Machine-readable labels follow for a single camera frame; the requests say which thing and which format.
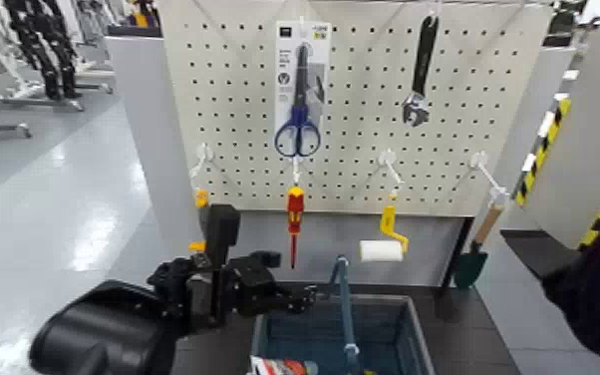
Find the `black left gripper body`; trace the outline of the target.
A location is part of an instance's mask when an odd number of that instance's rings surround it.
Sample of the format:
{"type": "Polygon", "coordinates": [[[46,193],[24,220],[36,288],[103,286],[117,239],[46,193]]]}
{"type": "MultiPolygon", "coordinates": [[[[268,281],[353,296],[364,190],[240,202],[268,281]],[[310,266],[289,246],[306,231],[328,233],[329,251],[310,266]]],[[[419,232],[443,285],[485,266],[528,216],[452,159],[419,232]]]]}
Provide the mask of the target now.
{"type": "Polygon", "coordinates": [[[227,271],[227,310],[241,316],[255,316],[276,307],[277,287],[266,267],[244,266],[227,271]]]}

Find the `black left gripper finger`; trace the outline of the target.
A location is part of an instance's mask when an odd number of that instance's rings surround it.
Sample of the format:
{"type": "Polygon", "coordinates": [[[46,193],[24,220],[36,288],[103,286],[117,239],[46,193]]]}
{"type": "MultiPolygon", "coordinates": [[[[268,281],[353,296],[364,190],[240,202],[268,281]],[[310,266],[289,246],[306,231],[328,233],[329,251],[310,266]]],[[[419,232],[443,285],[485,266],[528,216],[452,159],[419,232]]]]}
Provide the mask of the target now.
{"type": "Polygon", "coordinates": [[[306,286],[301,289],[282,289],[277,293],[279,308],[289,313],[302,313],[313,306],[317,289],[306,286]]]}
{"type": "Polygon", "coordinates": [[[282,254],[276,251],[256,250],[249,254],[250,265],[258,268],[279,268],[282,262],[282,254]]]}

